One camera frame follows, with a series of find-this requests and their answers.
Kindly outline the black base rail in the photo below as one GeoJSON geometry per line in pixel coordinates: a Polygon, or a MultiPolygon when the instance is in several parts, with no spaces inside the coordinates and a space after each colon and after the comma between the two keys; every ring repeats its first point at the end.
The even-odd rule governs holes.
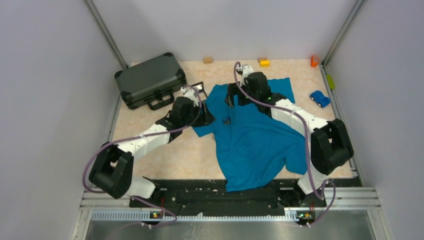
{"type": "Polygon", "coordinates": [[[305,195],[297,179],[274,179],[263,187],[226,190],[223,179],[154,180],[157,189],[148,203],[163,207],[177,216],[262,217],[283,216],[285,207],[326,207],[330,198],[305,195]]]}

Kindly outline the dark green hard case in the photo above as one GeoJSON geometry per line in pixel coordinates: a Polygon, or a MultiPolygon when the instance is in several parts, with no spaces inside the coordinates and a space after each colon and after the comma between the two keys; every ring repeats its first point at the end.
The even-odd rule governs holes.
{"type": "Polygon", "coordinates": [[[171,52],[166,52],[114,74],[125,105],[134,110],[144,105],[155,111],[174,102],[174,93],[187,77],[171,52]]]}

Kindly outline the yellow block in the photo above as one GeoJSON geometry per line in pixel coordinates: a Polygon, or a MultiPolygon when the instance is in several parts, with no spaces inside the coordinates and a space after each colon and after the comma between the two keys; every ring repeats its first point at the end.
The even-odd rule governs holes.
{"type": "Polygon", "coordinates": [[[260,60],[259,61],[259,66],[262,67],[262,68],[269,67],[270,66],[270,63],[271,62],[269,60],[260,60]]]}

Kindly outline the brown wooden block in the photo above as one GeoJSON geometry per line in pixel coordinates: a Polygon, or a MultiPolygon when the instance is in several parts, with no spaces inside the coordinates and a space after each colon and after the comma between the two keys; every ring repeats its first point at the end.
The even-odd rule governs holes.
{"type": "Polygon", "coordinates": [[[261,62],[261,61],[267,61],[268,60],[268,58],[267,57],[258,57],[257,58],[257,61],[258,62],[261,62]]]}

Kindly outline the blue toy car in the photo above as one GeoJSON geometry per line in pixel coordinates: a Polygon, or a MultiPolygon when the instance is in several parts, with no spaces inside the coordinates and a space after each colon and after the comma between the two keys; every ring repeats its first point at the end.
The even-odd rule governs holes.
{"type": "Polygon", "coordinates": [[[331,100],[329,97],[325,96],[320,90],[316,90],[309,95],[309,98],[315,102],[320,108],[327,107],[331,100]]]}

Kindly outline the blue t-shirt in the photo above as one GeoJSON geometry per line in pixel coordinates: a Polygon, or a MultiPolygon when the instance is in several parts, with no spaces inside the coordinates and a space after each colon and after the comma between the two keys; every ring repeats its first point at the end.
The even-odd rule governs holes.
{"type": "Polygon", "coordinates": [[[226,84],[213,87],[205,103],[215,121],[194,131],[199,137],[213,134],[227,192],[263,187],[283,168],[299,175],[307,172],[303,135],[254,104],[228,107],[226,95],[226,84]],[[230,125],[223,125],[224,117],[231,118],[230,125]]]}

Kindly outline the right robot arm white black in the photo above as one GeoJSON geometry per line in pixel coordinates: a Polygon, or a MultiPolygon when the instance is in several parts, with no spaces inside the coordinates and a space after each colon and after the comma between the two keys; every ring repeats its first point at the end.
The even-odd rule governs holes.
{"type": "Polygon", "coordinates": [[[229,84],[225,102],[235,106],[254,104],[262,114],[284,123],[304,136],[306,173],[298,180],[299,189],[293,192],[293,200],[299,206],[307,206],[318,190],[329,182],[329,175],[354,156],[354,149],[345,123],[338,118],[326,120],[315,116],[292,103],[285,95],[272,92],[266,76],[260,71],[233,71],[235,79],[229,84]]]}

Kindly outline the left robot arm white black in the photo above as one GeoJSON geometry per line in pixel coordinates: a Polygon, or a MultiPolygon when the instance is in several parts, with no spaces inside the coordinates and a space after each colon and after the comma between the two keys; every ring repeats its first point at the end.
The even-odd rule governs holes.
{"type": "Polygon", "coordinates": [[[154,149],[167,145],[188,127],[204,127],[215,121],[204,101],[178,97],[168,113],[146,131],[125,139],[104,143],[90,158],[83,172],[89,181],[114,199],[137,196],[149,207],[160,202],[157,185],[145,177],[133,175],[134,162],[154,149]]]}

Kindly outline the tan wooden block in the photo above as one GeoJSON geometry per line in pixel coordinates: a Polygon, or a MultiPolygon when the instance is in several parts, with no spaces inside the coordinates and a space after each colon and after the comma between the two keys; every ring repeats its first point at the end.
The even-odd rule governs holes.
{"type": "Polygon", "coordinates": [[[202,59],[204,64],[212,64],[214,62],[214,59],[211,56],[206,56],[202,59]]]}

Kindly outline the orange toy block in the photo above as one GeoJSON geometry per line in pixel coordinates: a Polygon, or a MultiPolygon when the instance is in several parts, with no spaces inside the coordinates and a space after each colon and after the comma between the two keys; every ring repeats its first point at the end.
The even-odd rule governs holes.
{"type": "Polygon", "coordinates": [[[317,67],[320,64],[321,60],[320,57],[318,55],[313,54],[310,58],[310,66],[312,68],[317,67]]]}

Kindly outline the green marker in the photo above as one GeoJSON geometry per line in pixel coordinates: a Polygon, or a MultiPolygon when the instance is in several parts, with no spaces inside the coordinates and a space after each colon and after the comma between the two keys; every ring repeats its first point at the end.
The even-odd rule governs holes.
{"type": "Polygon", "coordinates": [[[334,83],[333,77],[330,74],[327,74],[326,79],[327,79],[328,87],[331,90],[334,90],[335,89],[335,83],[334,83]]]}

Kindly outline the black rectangular brooch holder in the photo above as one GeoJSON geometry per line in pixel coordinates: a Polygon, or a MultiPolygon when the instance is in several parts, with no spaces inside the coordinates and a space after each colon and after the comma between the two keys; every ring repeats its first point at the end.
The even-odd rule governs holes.
{"type": "Polygon", "coordinates": [[[206,92],[206,88],[203,81],[194,83],[191,85],[193,88],[197,88],[198,96],[202,101],[205,101],[208,98],[208,94],[206,92]]]}

